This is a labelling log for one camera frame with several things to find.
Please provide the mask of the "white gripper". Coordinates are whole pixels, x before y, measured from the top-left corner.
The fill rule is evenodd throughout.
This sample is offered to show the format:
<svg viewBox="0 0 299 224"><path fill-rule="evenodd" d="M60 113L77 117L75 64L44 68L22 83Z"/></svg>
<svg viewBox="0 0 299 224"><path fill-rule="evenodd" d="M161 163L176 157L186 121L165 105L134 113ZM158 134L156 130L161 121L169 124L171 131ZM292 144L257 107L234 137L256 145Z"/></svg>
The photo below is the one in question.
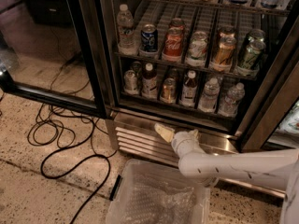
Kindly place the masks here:
<svg viewBox="0 0 299 224"><path fill-rule="evenodd" d="M190 152L204 153L199 143L200 133L198 130L192 130L189 132L178 132L175 134L175 130L166 127L163 124L156 123L154 130L159 134L166 143L171 142L171 147L175 153L182 158Z"/></svg>

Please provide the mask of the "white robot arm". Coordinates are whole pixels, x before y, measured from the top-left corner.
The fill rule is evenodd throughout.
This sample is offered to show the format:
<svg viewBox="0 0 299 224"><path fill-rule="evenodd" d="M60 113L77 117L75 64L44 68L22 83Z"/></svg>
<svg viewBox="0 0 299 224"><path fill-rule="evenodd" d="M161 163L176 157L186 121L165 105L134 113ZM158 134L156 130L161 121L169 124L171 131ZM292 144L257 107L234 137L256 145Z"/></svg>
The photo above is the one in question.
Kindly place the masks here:
<svg viewBox="0 0 299 224"><path fill-rule="evenodd" d="M162 124L158 133L179 156L178 168L187 178L211 184L216 178L247 182L285 192L279 224L299 224L299 150L285 149L213 155L199 146L199 132L176 132Z"/></svg>

